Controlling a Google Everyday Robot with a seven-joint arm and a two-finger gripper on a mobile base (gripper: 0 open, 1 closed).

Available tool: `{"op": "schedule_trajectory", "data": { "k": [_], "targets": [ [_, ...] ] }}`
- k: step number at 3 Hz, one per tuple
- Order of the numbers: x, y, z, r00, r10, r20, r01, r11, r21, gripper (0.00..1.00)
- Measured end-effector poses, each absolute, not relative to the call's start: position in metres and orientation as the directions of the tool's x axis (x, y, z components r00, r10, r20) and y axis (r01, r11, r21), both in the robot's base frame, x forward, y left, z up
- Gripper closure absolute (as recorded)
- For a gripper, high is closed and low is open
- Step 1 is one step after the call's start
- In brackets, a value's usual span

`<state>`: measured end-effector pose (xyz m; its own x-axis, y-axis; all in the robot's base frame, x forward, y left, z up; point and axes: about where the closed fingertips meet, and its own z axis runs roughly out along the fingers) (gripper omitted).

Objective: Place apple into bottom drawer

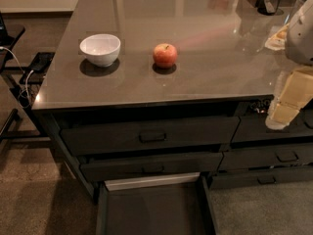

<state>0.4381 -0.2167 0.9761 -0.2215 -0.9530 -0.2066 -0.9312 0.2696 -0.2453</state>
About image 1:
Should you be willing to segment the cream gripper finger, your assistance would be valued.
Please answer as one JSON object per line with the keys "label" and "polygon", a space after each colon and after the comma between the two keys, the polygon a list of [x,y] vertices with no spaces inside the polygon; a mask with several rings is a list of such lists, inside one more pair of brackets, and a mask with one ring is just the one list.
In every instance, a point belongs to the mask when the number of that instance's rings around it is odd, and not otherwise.
{"label": "cream gripper finger", "polygon": [[281,72],[268,110],[268,124],[289,125],[312,99],[312,67],[299,66],[290,73]]}

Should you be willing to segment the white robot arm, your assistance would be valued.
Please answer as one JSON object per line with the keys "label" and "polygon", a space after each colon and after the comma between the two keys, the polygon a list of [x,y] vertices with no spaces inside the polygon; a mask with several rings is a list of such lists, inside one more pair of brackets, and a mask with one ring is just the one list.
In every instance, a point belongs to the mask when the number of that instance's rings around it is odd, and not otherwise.
{"label": "white robot arm", "polygon": [[284,129],[313,99],[313,0],[306,0],[281,27],[265,42],[271,50],[285,50],[297,67],[285,78],[277,79],[274,99],[265,124],[273,130]]}

